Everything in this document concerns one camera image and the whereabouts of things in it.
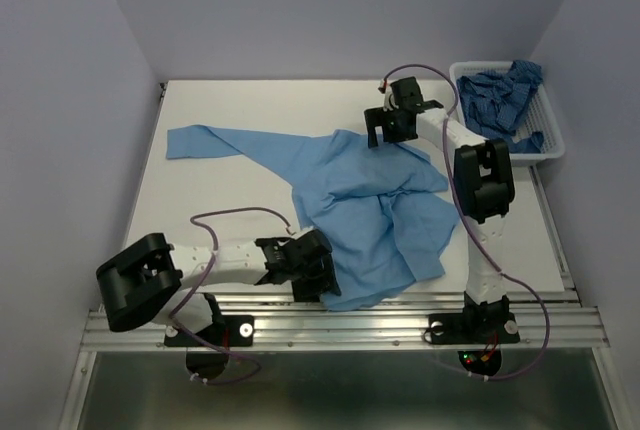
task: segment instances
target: white basket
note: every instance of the white basket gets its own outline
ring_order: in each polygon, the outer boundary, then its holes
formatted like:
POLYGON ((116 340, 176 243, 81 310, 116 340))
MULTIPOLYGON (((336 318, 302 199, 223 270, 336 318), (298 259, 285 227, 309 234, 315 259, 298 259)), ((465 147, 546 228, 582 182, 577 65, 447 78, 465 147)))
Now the white basket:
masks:
MULTIPOLYGON (((460 77, 476 75, 487 70, 495 70, 498 73, 507 73, 513 62, 459 62, 449 68, 449 75, 457 85, 460 77)), ((458 104, 458 119, 464 123, 462 104, 458 104)), ((517 130, 514 141, 531 136, 535 131, 541 131, 544 135, 544 144, 541 153, 511 153, 511 162, 516 166, 535 165, 548 158, 558 158, 564 154, 564 141, 560 135, 560 128, 556 117, 551 110, 551 104, 547 98, 544 85, 538 87, 536 95, 529 104, 529 113, 524 123, 517 130)))

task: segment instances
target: blue cloth in basket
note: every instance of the blue cloth in basket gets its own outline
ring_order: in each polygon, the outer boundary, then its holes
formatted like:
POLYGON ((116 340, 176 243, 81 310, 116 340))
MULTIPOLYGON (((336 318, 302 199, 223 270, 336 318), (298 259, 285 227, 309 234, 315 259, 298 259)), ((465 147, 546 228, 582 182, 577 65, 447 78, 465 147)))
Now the blue cloth in basket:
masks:
POLYGON ((346 130, 324 137, 202 125, 168 132, 169 159, 239 154, 290 183, 300 226, 319 228, 331 242, 342 296, 322 296, 330 310, 372 306, 444 274, 439 257, 458 215, 434 195, 447 180, 424 153, 369 149, 366 135, 346 130))
POLYGON ((513 141, 516 131, 527 118, 529 104, 542 83, 540 65, 515 60, 506 74, 493 70, 457 81, 465 125, 489 139, 502 138, 511 153, 540 153, 542 132, 513 141))

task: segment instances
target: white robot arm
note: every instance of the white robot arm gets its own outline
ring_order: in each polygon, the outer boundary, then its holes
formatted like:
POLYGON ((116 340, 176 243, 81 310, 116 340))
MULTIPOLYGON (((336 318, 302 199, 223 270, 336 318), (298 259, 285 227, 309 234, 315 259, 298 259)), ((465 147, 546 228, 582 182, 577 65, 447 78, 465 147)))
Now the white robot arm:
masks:
MULTIPOLYGON (((223 246, 216 251, 170 245, 164 234, 152 233, 101 265, 96 276, 109 328, 114 332, 133 330, 151 321, 173 325, 171 313, 197 283, 262 285, 290 281, 296 300, 313 301, 325 292, 340 295, 331 244, 315 228, 288 237, 223 246), (215 271, 206 273, 213 262, 212 254, 215 271)), ((180 310, 180 322, 193 333, 208 327, 218 327, 218 334, 229 330, 224 320, 215 298, 201 293, 194 294, 180 310)))
POLYGON ((501 343, 517 343, 517 325, 509 312, 502 275, 474 242, 475 237, 495 261, 500 261, 504 217, 515 197, 506 143, 487 140, 449 120, 439 102, 422 99, 414 77, 388 86, 384 81, 379 90, 385 93, 384 106, 364 112, 369 147, 378 146, 377 127, 382 128, 383 140, 388 143, 424 138, 443 152, 447 145, 445 155, 454 157, 454 200, 473 235, 468 239, 469 278, 464 309, 461 314, 430 315, 428 340, 442 345, 482 343, 496 335, 501 343))

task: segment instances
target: white wall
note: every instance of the white wall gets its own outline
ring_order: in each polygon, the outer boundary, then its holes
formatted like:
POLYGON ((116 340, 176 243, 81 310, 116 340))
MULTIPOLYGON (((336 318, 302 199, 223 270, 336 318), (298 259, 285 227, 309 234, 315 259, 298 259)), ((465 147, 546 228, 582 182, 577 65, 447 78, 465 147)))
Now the white wall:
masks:
POLYGON ((545 66, 567 140, 565 158, 542 169, 543 182, 580 295, 600 307, 635 404, 640 402, 639 35, 640 0, 565 0, 533 53, 545 66))
POLYGON ((376 77, 527 57, 562 0, 118 0, 162 78, 376 77))
POLYGON ((0 428, 54 428, 156 78, 115 0, 0 0, 0 428))

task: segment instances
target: cable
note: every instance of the cable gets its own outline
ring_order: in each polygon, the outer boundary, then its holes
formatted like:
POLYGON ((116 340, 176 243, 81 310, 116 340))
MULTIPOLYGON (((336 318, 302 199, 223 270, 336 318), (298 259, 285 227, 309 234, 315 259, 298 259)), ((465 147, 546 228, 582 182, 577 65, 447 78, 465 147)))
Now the cable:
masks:
MULTIPOLYGON (((496 262, 493 257, 491 257, 491 255, 489 255, 489 253, 485 250, 485 248, 482 246, 482 243, 480 242, 480 240, 478 239, 478 237, 473 233, 473 229, 471 228, 471 225, 469 224, 469 222, 467 221, 467 219, 465 218, 464 212, 462 211, 462 207, 460 206, 460 200, 458 199, 458 194, 456 193, 456 187, 453 181, 453 170, 451 168, 451 162, 449 161, 449 145, 447 142, 447 126, 449 124, 449 119, 451 118, 451 115, 453 115, 453 112, 455 111, 456 107, 458 106, 458 102, 460 101, 460 94, 458 93, 458 89, 456 88, 455 83, 453 83, 453 81, 451 81, 451 79, 449 78, 448 75, 444 74, 443 72, 441 72, 440 70, 430 66, 430 65, 423 65, 420 63, 410 63, 407 65, 401 65, 399 67, 394 68, 393 70, 391 70, 390 72, 388 72, 383 78, 382 78, 382 83, 380 88, 385 88, 386 89, 386 85, 387 85, 387 79, 393 75, 394 73, 396 73, 399 70, 403 70, 405 68, 424 68, 426 70, 430 70, 438 75, 440 75, 444 80, 446 80, 446 82, 449 84, 449 86, 451 87, 451 90, 453 90, 453 95, 454 95, 454 101, 453 101, 453 105, 451 105, 451 108, 447 111, 447 118, 445 118, 444 123, 442 125, 442 152, 444 153, 444 163, 445 163, 445 167, 447 169, 447 178, 449 179, 449 185, 451 186, 451 195, 453 196, 453 203, 456 207, 456 210, 458 211, 458 215, 460 215, 460 220, 462 220, 462 224, 464 225, 465 230, 467 231, 467 234, 469 235, 469 238, 471 238, 471 240, 473 241, 473 243, 475 244, 476 247, 478 247, 478 250, 480 250, 480 253, 482 253, 482 255, 487 259, 487 261, 489 262, 489 264, 494 268, 494 270, 496 272, 498 272, 499 274, 502 275, 503 278, 509 280, 510 282, 515 283, 516 285, 520 285, 521 287, 525 288, 531 295, 533 295, 533 297, 536 299, 536 301, 538 302, 538 304, 540 305, 540 308, 542 309, 542 313, 544 315, 544 340, 542 342, 542 346, 540 347, 540 351, 538 352, 538 354, 534 357, 534 359, 528 364, 525 365, 523 368, 521 368, 520 370, 516 370, 515 372, 512 373, 508 373, 505 375, 495 375, 493 377, 484 377, 482 375, 476 375, 476 374, 470 374, 469 376, 476 376, 479 377, 482 380, 492 380, 492 381, 503 381, 503 380, 509 380, 512 378, 516 378, 519 377, 521 375, 524 375, 525 373, 529 372, 531 369, 533 369, 536 365, 538 365, 538 363, 540 363, 540 360, 542 359, 542 357, 544 356, 544 353, 547 350, 547 347, 549 346, 549 337, 551 335, 551 320, 549 318, 549 310, 547 309, 547 306, 544 303, 544 300, 542 300, 542 297, 540 296, 540 294, 538 292, 536 292, 529 284, 523 282, 522 280, 519 280, 515 277, 512 277, 510 275, 508 275, 507 273, 505 273, 502 268, 500 267, 500 265, 498 264, 498 262, 496 262)), ((452 367, 450 365, 447 364, 443 364, 442 362, 438 362, 441 365, 444 365, 448 368, 451 368, 453 370, 459 371, 459 368, 455 368, 452 367)))
POLYGON ((189 300, 191 300, 191 297, 193 297, 193 295, 196 293, 196 291, 198 290, 199 287, 202 286, 202 284, 207 280, 207 277, 209 276, 209 274, 211 273, 211 270, 213 269, 213 266, 216 263, 216 254, 215 252, 218 250, 219 248, 219 241, 218 241, 218 235, 216 234, 215 230, 213 228, 211 228, 211 226, 207 225, 204 222, 200 222, 199 220, 203 219, 203 218, 207 218, 207 217, 215 217, 217 215, 228 215, 231 213, 240 213, 240 212, 251 212, 251 211, 258 211, 258 212, 266 212, 266 213, 270 213, 271 215, 275 215, 276 217, 278 217, 280 220, 282 220, 284 222, 284 224, 286 225, 287 229, 289 229, 289 227, 291 226, 291 224, 289 223, 289 220, 287 220, 287 218, 282 215, 279 212, 276 212, 275 210, 271 210, 270 208, 266 208, 266 207, 241 207, 241 208, 232 208, 229 210, 219 210, 217 212, 207 212, 207 213, 200 213, 198 215, 194 215, 193 217, 191 217, 189 219, 189 221, 195 225, 196 227, 200 227, 200 228, 204 228, 209 235, 211 236, 211 240, 213 242, 213 251, 211 252, 211 258, 209 259, 209 262, 207 262, 207 265, 204 269, 204 271, 202 272, 202 276, 200 277, 200 279, 193 285, 193 287, 191 287, 191 289, 187 292, 187 294, 185 295, 185 297, 180 301, 180 303, 178 303, 175 308, 173 310, 171 310, 171 312, 169 313, 169 318, 173 321, 173 324, 176 328, 178 328, 179 330, 181 330, 185 335, 188 335, 190 338, 192 338, 193 340, 195 340, 196 342, 198 342, 200 345, 207 347, 211 350, 214 350, 218 353, 222 353, 224 355, 227 355, 231 358, 235 358, 236 360, 245 360, 245 361, 249 361, 251 363, 253 363, 254 365, 254 369, 252 371, 250 371, 249 373, 247 373, 246 375, 242 375, 240 377, 237 378, 232 378, 229 380, 222 380, 222 381, 210 381, 206 378, 201 378, 197 373, 192 373, 191 374, 191 379, 192 380, 197 380, 200 383, 204 384, 204 385, 212 385, 212 386, 217 386, 217 385, 231 385, 234 383, 238 383, 238 382, 242 382, 244 380, 248 380, 249 378, 253 377, 254 375, 256 375, 260 370, 262 370, 262 365, 260 364, 260 362, 253 358, 250 357, 248 355, 243 355, 241 353, 236 353, 236 352, 232 352, 226 348, 223 347, 219 347, 217 345, 214 345, 210 342, 207 342, 204 338, 196 335, 194 332, 192 332, 191 330, 189 330, 187 327, 185 327, 182 322, 180 322, 180 320, 178 320, 177 318, 177 314, 178 312, 180 312, 180 310, 182 310, 184 308, 184 306, 189 302, 189 300))
POLYGON ((480 360, 482 360, 483 362, 489 361, 489 359, 493 356, 493 354, 496 353, 497 348, 498 348, 498 332, 493 332, 491 341, 487 344, 486 347, 484 347, 482 355, 480 356, 480 360), (493 348, 487 354, 487 349, 489 348, 489 345, 491 345, 491 343, 493 343, 493 348))

